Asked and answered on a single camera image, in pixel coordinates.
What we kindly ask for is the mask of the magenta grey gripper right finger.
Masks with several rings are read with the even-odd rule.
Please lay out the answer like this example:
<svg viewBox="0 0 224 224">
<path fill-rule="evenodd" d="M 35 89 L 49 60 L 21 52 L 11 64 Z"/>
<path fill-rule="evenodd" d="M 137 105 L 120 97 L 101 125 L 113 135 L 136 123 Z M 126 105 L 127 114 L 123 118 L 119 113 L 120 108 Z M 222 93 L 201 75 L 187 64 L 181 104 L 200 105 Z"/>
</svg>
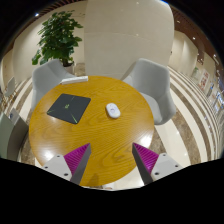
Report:
<svg viewBox="0 0 224 224">
<path fill-rule="evenodd" d="M 157 154 L 137 143 L 132 144 L 132 154 L 145 185 L 182 169 L 167 153 Z"/>
</svg>

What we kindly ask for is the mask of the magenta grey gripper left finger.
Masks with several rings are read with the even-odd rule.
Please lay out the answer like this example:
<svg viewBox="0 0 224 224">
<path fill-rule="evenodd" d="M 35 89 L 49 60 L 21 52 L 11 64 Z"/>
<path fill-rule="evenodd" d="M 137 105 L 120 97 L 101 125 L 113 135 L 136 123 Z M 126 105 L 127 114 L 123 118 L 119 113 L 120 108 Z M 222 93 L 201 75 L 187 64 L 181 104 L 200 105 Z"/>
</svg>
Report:
<svg viewBox="0 0 224 224">
<path fill-rule="evenodd" d="M 91 144 L 85 144 L 66 155 L 57 154 L 42 169 L 79 185 L 91 155 Z"/>
</svg>

